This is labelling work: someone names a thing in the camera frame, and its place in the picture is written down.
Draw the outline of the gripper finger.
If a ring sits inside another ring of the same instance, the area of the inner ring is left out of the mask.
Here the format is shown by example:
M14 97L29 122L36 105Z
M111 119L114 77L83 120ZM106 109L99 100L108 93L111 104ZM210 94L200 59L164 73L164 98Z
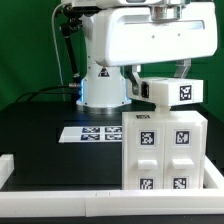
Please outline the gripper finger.
M139 94L139 83L140 83L140 66L139 65L128 65L124 67L125 75L132 83L132 93L134 95Z
M177 66L177 70L175 72L174 77L185 78L191 68L191 60L190 59L179 60L176 63L176 66Z

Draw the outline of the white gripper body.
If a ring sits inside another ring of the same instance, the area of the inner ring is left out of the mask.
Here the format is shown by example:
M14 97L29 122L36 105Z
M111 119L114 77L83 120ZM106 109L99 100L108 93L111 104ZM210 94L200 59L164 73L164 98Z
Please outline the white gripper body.
M95 15L93 58L106 67L212 56L217 49L215 4L192 2L177 20L156 20L148 7Z

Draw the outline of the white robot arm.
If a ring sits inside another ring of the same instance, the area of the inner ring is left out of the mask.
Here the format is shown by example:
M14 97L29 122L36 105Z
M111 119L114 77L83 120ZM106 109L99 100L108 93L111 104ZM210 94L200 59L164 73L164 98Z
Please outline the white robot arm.
M217 50L215 4L192 0L61 0L71 29L84 32L87 74L78 105L114 110L133 100L199 103L203 82L186 77Z

